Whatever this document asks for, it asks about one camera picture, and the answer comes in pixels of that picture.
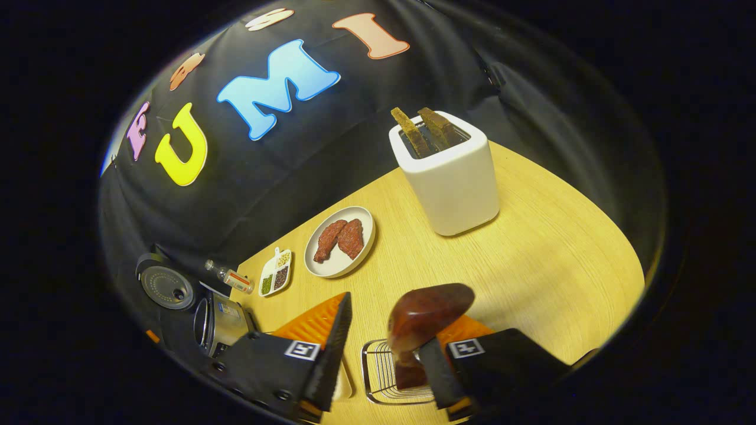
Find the cooker lid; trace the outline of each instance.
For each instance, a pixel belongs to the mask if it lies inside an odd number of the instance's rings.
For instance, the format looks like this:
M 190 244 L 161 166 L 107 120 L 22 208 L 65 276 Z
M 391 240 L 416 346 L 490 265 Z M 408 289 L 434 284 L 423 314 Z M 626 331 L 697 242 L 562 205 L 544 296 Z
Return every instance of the cooker lid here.
M 194 301 L 189 281 L 176 270 L 155 265 L 141 273 L 144 292 L 156 303 L 172 310 L 187 308 Z

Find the spice tray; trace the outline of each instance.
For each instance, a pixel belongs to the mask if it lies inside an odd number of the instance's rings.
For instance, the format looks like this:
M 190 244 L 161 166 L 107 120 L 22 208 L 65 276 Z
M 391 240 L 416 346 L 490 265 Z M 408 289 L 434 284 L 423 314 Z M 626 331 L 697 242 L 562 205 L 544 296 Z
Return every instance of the spice tray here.
M 276 247 L 276 253 L 273 258 L 269 259 L 262 266 L 260 285 L 258 285 L 258 294 L 260 296 L 270 296 L 284 289 L 289 284 L 292 259 L 293 253 L 291 250 L 280 251 Z

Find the yellow letter u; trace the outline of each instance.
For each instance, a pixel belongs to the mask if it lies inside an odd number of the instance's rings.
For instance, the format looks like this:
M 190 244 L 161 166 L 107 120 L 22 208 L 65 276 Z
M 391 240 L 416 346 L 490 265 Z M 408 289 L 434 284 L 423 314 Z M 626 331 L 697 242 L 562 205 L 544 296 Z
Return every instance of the yellow letter u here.
M 191 185 L 205 166 L 207 158 L 207 138 L 202 129 L 191 116 L 191 102 L 176 114 L 173 128 L 180 128 L 191 143 L 191 157 L 187 162 L 181 161 L 171 147 L 171 135 L 166 134 L 155 150 L 155 162 L 163 166 L 168 176 L 179 186 Z

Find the foam letter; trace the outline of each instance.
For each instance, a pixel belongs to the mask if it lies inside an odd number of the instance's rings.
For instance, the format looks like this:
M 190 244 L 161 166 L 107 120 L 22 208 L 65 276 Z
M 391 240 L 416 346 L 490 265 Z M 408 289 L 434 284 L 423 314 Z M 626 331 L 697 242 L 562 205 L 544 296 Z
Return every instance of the foam letter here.
M 365 43 L 369 49 L 367 56 L 370 59 L 383 59 L 410 48 L 409 43 L 400 42 L 378 25 L 373 20 L 375 16 L 375 14 L 352 15 L 334 22 L 332 27 L 347 29 Z
M 187 77 L 187 74 L 194 71 L 194 68 L 197 67 L 197 65 L 202 62 L 202 59 L 205 58 L 204 54 L 195 53 L 192 54 L 187 60 L 184 61 L 184 63 L 181 64 L 180 67 L 173 73 L 170 79 L 170 89 L 171 91 L 176 90 L 176 88 L 184 81 L 184 79 Z
M 336 84 L 341 76 L 326 71 L 303 49 L 301 39 L 288 42 L 268 56 L 268 78 L 238 76 L 218 93 L 218 102 L 228 102 L 249 126 L 249 138 L 259 140 L 276 125 L 273 114 L 265 115 L 255 104 L 281 112 L 291 110 L 287 80 L 296 87 L 296 98 L 307 101 Z
M 207 139 L 205 133 L 191 116 L 191 102 L 176 114 L 173 119 L 173 128 L 180 128 L 191 143 L 191 157 L 187 162 L 182 162 L 171 147 L 171 135 L 166 134 L 160 140 L 155 150 L 155 162 L 163 166 L 173 181 L 179 186 L 191 185 L 200 175 L 207 158 Z
M 131 142 L 132 149 L 134 150 L 134 161 L 139 158 L 144 141 L 147 139 L 147 136 L 144 134 L 144 129 L 147 128 L 147 117 L 144 116 L 144 113 L 148 109 L 150 109 L 150 102 L 144 102 L 126 133 L 126 138 Z
M 267 14 L 256 17 L 246 23 L 245 27 L 249 28 L 249 31 L 259 31 L 267 26 L 273 25 L 274 23 L 281 22 L 293 14 L 294 11 L 288 11 L 286 8 L 276 9 L 274 11 L 269 11 Z

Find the brown object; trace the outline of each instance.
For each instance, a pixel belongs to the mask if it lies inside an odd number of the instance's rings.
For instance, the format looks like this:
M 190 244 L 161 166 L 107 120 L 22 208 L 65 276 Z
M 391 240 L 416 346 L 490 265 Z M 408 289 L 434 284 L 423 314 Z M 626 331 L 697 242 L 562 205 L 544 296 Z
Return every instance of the brown object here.
M 407 135 L 407 138 L 412 144 L 412 148 L 415 150 L 415 154 L 418 158 L 424 158 L 430 156 L 430 148 L 428 143 L 423 138 L 420 130 L 412 123 L 407 114 L 401 111 L 401 109 L 395 107 L 391 110 L 391 115 L 396 122 L 401 126 L 401 130 Z
M 459 143 L 459 136 L 454 131 L 454 125 L 446 118 L 433 112 L 427 107 L 417 111 L 426 127 L 433 136 L 433 143 L 438 151 L 448 149 Z
M 362 241 L 362 222 L 360 219 L 354 219 L 344 226 L 338 236 L 339 249 L 348 255 L 349 258 L 355 259 L 365 246 Z
M 388 341 L 397 389 L 426 383 L 423 366 L 412 351 L 454 323 L 473 304 L 475 294 L 463 284 L 443 284 L 411 290 L 401 296 L 389 315 Z
M 333 246 L 336 245 L 336 237 L 339 232 L 346 226 L 346 220 L 337 220 L 328 225 L 318 238 L 318 251 L 315 252 L 314 260 L 323 262 L 330 257 Z

